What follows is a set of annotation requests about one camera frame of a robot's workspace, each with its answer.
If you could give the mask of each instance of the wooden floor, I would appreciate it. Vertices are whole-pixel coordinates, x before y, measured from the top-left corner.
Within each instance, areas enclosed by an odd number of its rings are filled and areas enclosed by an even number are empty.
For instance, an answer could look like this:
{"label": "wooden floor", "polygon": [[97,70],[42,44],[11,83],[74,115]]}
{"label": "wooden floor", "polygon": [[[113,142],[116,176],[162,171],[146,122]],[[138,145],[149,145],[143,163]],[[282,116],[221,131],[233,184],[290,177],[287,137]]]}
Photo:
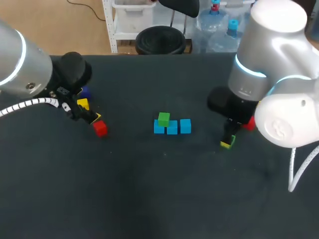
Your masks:
{"label": "wooden floor", "polygon": [[[90,5],[105,18],[102,0],[70,1]],[[52,55],[111,54],[105,22],[85,6],[66,0],[1,0],[0,18]]]}

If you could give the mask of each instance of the blue cube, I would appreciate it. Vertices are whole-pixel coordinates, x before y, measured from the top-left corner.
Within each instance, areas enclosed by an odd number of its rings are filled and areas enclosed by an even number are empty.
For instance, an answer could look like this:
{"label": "blue cube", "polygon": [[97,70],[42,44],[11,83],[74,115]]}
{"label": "blue cube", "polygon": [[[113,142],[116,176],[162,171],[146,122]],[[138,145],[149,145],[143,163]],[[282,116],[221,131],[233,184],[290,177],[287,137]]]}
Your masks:
{"label": "blue cube", "polygon": [[191,133],[191,122],[190,119],[181,119],[180,124],[180,133]]}
{"label": "blue cube", "polygon": [[91,98],[91,93],[89,92],[89,88],[87,86],[82,87],[82,91],[79,94],[80,99],[90,99]]}
{"label": "blue cube", "polygon": [[177,120],[170,120],[167,127],[167,134],[177,134]]}
{"label": "blue cube", "polygon": [[165,127],[159,126],[159,121],[157,119],[154,121],[154,133],[165,133]]}

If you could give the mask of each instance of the green block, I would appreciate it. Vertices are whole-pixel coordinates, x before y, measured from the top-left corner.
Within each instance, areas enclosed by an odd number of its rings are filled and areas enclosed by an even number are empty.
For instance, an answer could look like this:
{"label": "green block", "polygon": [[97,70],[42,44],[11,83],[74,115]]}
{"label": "green block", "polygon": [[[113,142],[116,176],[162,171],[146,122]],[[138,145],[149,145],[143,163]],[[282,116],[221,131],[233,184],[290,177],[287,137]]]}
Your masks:
{"label": "green block", "polygon": [[169,126],[170,113],[159,113],[159,126],[168,127]]}
{"label": "green block", "polygon": [[231,138],[232,138],[231,144],[228,144],[228,143],[225,143],[225,142],[221,141],[221,142],[220,142],[220,146],[222,146],[222,147],[224,147],[224,148],[227,148],[227,149],[231,149],[231,147],[232,147],[233,144],[235,143],[236,136],[235,136],[235,135],[232,135]]}

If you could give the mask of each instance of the dark table surface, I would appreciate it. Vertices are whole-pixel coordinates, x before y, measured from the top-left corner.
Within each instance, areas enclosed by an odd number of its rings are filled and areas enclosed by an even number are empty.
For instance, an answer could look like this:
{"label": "dark table surface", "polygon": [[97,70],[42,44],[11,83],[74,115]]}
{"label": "dark table surface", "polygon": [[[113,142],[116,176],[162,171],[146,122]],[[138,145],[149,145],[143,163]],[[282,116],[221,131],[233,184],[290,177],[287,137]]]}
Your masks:
{"label": "dark table surface", "polygon": [[[290,151],[256,131],[231,150],[206,106],[233,55],[87,56],[91,126],[37,105],[0,119],[1,239],[319,237],[319,162],[288,192]],[[4,108],[21,100],[0,95]],[[154,135],[153,118],[190,118],[190,135]],[[296,167],[313,149],[297,150]]]}

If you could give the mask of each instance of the black chair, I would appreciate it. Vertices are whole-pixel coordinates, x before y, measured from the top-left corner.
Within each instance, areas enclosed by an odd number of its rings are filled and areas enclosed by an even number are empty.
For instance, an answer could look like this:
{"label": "black chair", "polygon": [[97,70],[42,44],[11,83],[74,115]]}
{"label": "black chair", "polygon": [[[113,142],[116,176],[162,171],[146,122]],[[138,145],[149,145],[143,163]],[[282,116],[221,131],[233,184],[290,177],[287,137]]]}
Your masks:
{"label": "black chair", "polygon": [[[153,26],[141,31],[136,37],[135,49],[140,55],[182,54],[186,48],[187,16],[197,17],[199,0],[159,0],[173,10],[170,26]],[[184,31],[172,27],[175,11],[185,14]]]}

